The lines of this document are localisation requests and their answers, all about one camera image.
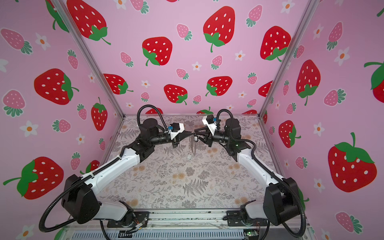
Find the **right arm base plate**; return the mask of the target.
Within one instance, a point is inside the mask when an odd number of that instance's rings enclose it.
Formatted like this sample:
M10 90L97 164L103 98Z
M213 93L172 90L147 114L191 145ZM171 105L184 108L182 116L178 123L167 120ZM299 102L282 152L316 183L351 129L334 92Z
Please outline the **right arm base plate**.
M265 219L249 219L241 210L227 211L223 217L229 227L266 227L268 225Z

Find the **left aluminium corner post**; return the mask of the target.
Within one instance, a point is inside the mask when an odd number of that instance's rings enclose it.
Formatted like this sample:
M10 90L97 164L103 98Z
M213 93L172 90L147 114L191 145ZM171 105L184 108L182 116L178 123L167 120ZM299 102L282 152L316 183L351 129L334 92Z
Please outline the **left aluminium corner post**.
M53 3L119 118L123 119L125 114L87 45L87 40L102 41L111 45L105 40L108 27L104 17L85 1L53 1Z

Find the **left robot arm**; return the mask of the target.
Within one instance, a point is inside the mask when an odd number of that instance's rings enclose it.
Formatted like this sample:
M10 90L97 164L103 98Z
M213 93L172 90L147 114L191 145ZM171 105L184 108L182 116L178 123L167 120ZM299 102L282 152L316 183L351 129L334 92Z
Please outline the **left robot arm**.
M124 146L115 159L81 177L73 175L66 180L65 188L74 189L64 195L62 206L78 224L90 220L109 220L123 227L132 225L135 214L127 203L102 203L97 195L119 175L147 159L155 151L156 145L172 144L176 148L180 141L193 135L185 130L184 124L173 123L162 127L152 118L146 119L139 129L139 136L134 142Z

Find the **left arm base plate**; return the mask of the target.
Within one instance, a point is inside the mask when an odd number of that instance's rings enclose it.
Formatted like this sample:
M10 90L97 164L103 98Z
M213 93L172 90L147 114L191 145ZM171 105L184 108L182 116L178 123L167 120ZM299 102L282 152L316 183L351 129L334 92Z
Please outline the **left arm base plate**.
M108 228L128 228L132 229L137 225L140 228L146 228L148 220L150 217L150 212L147 211L134 211L132 213L127 213L120 221L109 220L107 227Z

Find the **right aluminium corner post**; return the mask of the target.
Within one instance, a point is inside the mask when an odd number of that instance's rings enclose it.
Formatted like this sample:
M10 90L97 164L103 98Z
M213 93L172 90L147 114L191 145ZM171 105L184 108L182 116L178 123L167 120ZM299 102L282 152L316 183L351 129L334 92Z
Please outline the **right aluminium corner post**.
M295 31L294 35L292 36L292 41L290 43L290 46L288 47L287 52L284 54L284 58L282 60L282 63L279 66L278 71L276 72L276 75L275 75L275 78L272 82L271 88L267 94L267 98L265 100L265 103L263 104L261 112L259 113L260 119L262 119L263 116L265 115L265 112L267 111L267 108L268 108L268 106L272 100L272 97L274 96L275 91L276 91L277 87L279 86L280 81L283 78L289 63L291 62L291 60L293 58L294 50L299 45L309 23L311 22L314 14L316 12L316 9L317 9L319 3L320 3L319 0L313 0L313 1L308 2L307 6L305 8L305 11L302 15L302 18L298 23L296 31Z

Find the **aluminium corner post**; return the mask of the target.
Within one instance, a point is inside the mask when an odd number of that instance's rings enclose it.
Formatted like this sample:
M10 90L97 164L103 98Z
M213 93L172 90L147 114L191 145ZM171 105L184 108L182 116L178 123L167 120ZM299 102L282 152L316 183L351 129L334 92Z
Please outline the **aluminium corner post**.
M289 63L291 62L291 60L293 58L294 50L299 45L309 23L311 22L314 14L316 12L316 9L317 9L319 3L320 3L319 0L313 0L313 1L308 2L307 6L305 8L305 11L302 15L302 18L298 23L296 31L295 31L294 35L292 36L292 41L290 43L290 46L288 47L287 52L284 54L284 58L282 60L282 63L279 66L278 71L276 72L276 75L275 75L275 78L272 82L271 88L267 94L267 98L265 100L265 103L263 104L261 112L259 113L260 119L262 119L263 116L265 115L265 112L267 111L267 108L268 108L268 106L272 100L272 97L274 96L275 91L276 91L277 87L279 86L280 81L283 78Z
M87 40L102 41L111 45L105 40L108 27L104 17L85 1L53 1L53 3L119 118L123 119L125 114L87 45Z

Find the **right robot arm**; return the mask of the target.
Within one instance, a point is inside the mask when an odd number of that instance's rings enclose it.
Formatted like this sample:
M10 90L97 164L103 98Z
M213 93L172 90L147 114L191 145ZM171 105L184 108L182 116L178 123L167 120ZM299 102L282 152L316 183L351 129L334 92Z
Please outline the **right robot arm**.
M228 119L223 130L220 130L220 122L213 115L203 117L202 122L204 127L195 130L195 140L201 140L208 146L213 143L223 145L228 155L243 166L265 192L263 202L253 201L242 205L245 222L265 219L278 226L299 216L302 223L306 223L297 183L275 173L256 156L256 144L242 139L237 119Z

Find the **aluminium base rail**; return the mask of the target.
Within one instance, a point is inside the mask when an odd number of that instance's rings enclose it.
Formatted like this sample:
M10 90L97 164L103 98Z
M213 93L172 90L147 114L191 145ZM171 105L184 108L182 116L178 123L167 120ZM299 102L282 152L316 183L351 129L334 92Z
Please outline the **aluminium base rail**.
M283 225L229 227L223 217L239 209L152 209L146 228L108 228L108 220L65 227L60 240L292 240Z

